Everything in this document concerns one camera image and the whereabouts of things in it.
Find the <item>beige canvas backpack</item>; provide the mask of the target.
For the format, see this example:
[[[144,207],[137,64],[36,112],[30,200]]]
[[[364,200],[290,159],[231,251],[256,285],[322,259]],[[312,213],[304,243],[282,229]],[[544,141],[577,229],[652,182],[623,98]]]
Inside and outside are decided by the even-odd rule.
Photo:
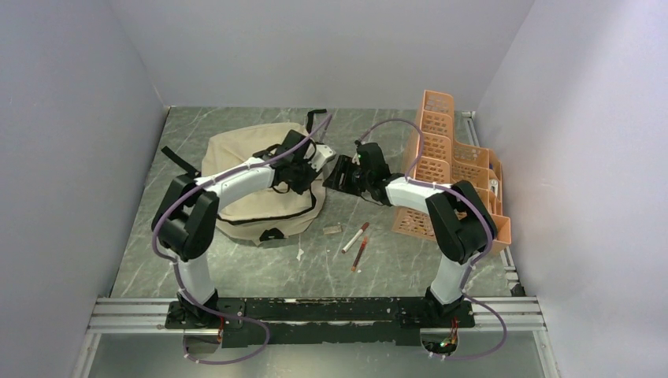
[[[326,129],[332,120],[327,117],[305,137]],[[152,247],[156,254],[160,245],[171,250],[183,250],[198,242],[208,248],[213,238],[218,212],[227,205],[256,191],[271,188],[275,169],[271,163],[297,150],[306,143],[302,140],[287,152],[269,157],[269,149],[260,152],[241,165],[218,175],[207,176],[185,183],[178,192],[169,190],[153,224]]]

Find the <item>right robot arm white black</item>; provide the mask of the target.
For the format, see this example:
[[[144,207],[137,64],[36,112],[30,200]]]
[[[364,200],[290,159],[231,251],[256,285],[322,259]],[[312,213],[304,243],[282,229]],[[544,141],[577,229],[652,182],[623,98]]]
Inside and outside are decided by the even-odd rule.
[[[325,187],[385,206],[405,207],[429,216],[442,253],[434,280],[425,292],[425,316],[443,326],[455,315],[475,259],[490,251],[498,234],[495,222],[474,186],[426,183],[393,173],[377,143],[358,144],[355,157],[340,155]]]

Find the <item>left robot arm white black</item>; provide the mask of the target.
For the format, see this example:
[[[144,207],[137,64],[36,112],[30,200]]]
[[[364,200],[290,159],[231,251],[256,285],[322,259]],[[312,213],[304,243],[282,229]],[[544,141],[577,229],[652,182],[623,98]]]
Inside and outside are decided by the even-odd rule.
[[[195,170],[173,179],[151,224],[151,247],[172,267],[177,302],[186,322],[205,328],[225,319],[244,318],[219,310],[219,296],[210,277],[206,255],[220,211],[281,184],[297,195],[311,192],[314,181],[335,156],[331,147],[292,129],[281,143],[256,150],[222,172],[204,176]]]

